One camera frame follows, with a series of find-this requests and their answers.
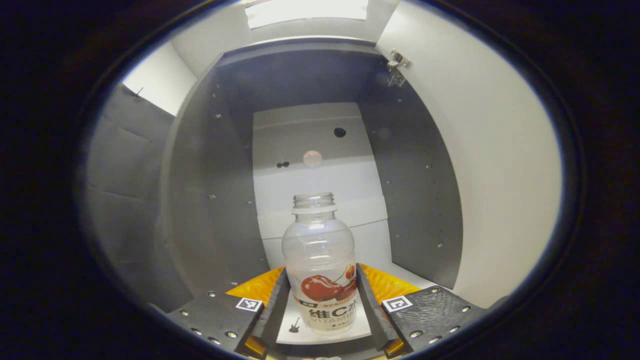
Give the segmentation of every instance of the clear plastic bottle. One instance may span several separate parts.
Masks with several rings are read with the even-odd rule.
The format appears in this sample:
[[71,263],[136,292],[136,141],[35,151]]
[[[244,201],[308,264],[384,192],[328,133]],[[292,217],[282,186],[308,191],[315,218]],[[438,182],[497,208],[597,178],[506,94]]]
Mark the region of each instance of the clear plastic bottle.
[[356,317],[355,244],[336,210],[332,193],[294,196],[296,221],[282,238],[300,317],[318,334],[346,332]]

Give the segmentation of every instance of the gray wall panel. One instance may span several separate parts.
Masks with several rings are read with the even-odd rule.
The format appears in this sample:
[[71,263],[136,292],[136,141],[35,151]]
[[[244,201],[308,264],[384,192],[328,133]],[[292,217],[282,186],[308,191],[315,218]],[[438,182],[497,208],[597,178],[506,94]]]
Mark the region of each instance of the gray wall panel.
[[289,51],[221,66],[220,77],[232,113],[355,102],[380,58],[360,51]]
[[219,85],[216,69],[196,84],[179,114],[171,154],[172,256],[193,293],[224,292],[269,270],[245,147],[252,129],[230,116]]
[[128,286],[165,311],[191,298],[156,231],[160,162],[172,121],[117,86],[95,126],[85,174],[100,247]]
[[[380,69],[379,80],[385,72]],[[387,203],[392,260],[453,288],[462,254],[462,212],[447,148],[408,83],[388,88],[371,81],[370,89],[358,105]]]

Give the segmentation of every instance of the red cherry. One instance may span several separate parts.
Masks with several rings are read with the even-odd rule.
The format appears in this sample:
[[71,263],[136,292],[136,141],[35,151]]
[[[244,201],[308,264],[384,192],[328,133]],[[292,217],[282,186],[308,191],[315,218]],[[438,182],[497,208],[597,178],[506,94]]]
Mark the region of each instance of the red cherry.
[[353,266],[353,265],[351,265],[351,266],[349,267],[349,270],[347,270],[346,277],[347,277],[347,279],[350,279],[350,278],[352,278],[355,274],[356,274],[356,267],[355,267],[355,266]]
[[347,286],[342,288],[342,292],[335,297],[335,300],[344,300],[351,296],[356,291],[356,279],[353,278],[352,281],[347,284]]
[[342,286],[322,275],[313,275],[302,281],[302,292],[313,301],[327,301],[340,295]]

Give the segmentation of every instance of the white wall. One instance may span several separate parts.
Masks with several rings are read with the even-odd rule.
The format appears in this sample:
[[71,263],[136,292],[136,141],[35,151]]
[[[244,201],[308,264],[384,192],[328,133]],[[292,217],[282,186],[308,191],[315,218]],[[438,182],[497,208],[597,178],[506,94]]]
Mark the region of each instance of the white wall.
[[148,55],[122,81],[133,92],[142,89],[141,97],[174,116],[195,82],[171,42]]
[[[344,138],[333,134],[347,131]],[[324,156],[306,168],[307,150]],[[282,234],[293,221],[293,195],[333,192],[336,217],[353,233],[356,261],[420,288],[434,283],[391,262],[387,206],[360,109],[353,102],[266,110],[253,116],[253,187],[260,237],[271,268],[284,265]],[[289,161],[288,168],[276,168]]]
[[413,1],[401,1],[378,50],[433,116],[458,180],[463,249],[454,292],[490,306],[539,260],[556,224],[561,160],[545,109],[520,74],[482,41]]
[[189,68],[201,76],[225,51],[256,42],[298,36],[342,36],[375,42],[380,37],[399,0],[369,0],[367,18],[305,19],[281,22],[251,30],[244,7],[232,4],[214,9],[172,42]]

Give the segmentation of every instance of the metal hinge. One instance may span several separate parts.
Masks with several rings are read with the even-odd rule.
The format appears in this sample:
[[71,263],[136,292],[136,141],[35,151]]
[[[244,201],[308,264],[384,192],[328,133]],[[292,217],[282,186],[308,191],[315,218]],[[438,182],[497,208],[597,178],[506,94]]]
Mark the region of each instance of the metal hinge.
[[409,66],[411,61],[402,56],[402,54],[399,53],[396,49],[391,49],[391,58],[392,60],[387,63],[387,70],[389,70],[389,83],[387,84],[387,86],[402,87],[406,79],[404,78],[404,76],[402,76],[402,74],[400,74],[400,71],[397,69],[397,67]]

